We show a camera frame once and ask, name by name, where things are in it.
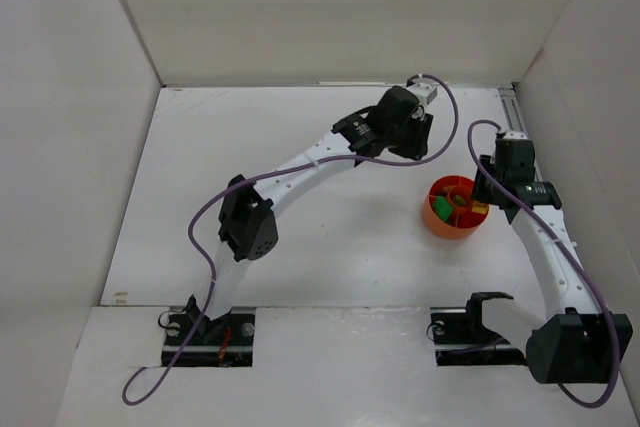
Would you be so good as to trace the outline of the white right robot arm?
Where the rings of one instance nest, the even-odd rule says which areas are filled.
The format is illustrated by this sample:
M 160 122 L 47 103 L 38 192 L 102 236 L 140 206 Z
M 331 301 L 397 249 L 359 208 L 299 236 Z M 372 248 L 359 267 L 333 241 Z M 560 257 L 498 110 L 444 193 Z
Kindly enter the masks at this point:
M 472 297 L 478 323 L 523 352 L 540 384 L 609 382 L 619 373 L 633 328 L 626 315 L 607 313 L 585 280 L 559 196 L 551 183 L 535 179 L 532 141 L 522 132 L 500 132 L 494 153 L 479 162 L 472 196 L 504 212 L 534 269 L 545 316 L 508 294 L 480 293 Z

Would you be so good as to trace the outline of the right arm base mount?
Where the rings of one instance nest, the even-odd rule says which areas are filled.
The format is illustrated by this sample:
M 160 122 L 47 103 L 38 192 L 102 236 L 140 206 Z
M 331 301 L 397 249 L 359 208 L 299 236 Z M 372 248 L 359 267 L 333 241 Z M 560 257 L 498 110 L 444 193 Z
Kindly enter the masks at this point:
M 487 301 L 509 300 L 504 292 L 474 292 L 462 307 L 431 307 L 426 336 L 438 367 L 526 366 L 525 355 L 482 322 Z

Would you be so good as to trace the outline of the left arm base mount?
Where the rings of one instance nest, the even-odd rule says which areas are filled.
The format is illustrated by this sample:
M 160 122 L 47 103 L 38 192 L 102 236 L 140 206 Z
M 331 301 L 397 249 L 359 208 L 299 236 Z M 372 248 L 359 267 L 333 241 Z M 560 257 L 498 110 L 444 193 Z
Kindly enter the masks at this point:
M 171 364 L 175 354 L 180 355 L 174 367 L 191 368 L 245 368 L 253 365 L 256 309 L 233 308 L 222 317 L 210 320 L 204 317 L 184 348 L 200 313 L 193 299 L 186 307 L 162 312 L 157 325 L 164 332 L 161 365 Z

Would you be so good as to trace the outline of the green large lego brick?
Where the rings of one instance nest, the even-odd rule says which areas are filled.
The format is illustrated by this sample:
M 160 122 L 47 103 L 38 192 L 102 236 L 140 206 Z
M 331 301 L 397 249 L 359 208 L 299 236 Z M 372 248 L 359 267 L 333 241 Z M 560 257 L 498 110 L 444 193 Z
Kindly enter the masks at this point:
M 436 217 L 442 222 L 447 222 L 454 213 L 454 207 L 444 196 L 436 196 L 434 198 L 432 209 Z

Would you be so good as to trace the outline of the lime green sloped lego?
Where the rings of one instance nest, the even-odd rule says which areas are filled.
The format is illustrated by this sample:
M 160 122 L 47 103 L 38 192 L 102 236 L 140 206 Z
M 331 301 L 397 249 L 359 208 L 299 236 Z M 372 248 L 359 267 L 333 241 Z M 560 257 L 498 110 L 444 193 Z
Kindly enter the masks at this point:
M 456 195 L 453 197 L 453 202 L 454 202 L 455 204 L 459 205 L 459 206 L 466 206 L 466 205 L 467 205 L 467 201 L 466 201 L 466 199 L 465 199 L 463 196 L 458 195 L 458 194 L 456 194 Z

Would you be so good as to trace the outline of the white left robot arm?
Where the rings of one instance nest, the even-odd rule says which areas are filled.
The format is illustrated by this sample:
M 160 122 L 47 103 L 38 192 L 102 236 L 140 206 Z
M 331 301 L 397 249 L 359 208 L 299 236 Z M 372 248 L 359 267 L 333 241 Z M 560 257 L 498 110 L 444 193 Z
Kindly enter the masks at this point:
M 250 264 L 276 246 L 278 217 L 324 181 L 362 163 L 380 163 L 385 151 L 396 155 L 397 166 L 423 163 L 433 122 L 427 108 L 436 95 L 429 84 L 392 86 L 376 104 L 338 120 L 311 147 L 277 169 L 230 180 L 213 199 L 221 205 L 215 252 L 196 248 L 209 264 L 211 281 L 202 302 L 189 298 L 189 318 L 204 326 L 231 311 Z

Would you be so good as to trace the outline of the yellow striped lego piece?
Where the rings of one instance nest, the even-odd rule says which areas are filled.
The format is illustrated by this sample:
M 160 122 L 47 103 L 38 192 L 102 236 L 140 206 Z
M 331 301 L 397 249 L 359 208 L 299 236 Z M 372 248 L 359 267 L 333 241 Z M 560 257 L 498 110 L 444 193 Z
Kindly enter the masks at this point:
M 487 204 L 475 202 L 471 211 L 474 213 L 486 214 L 489 210 L 489 206 Z

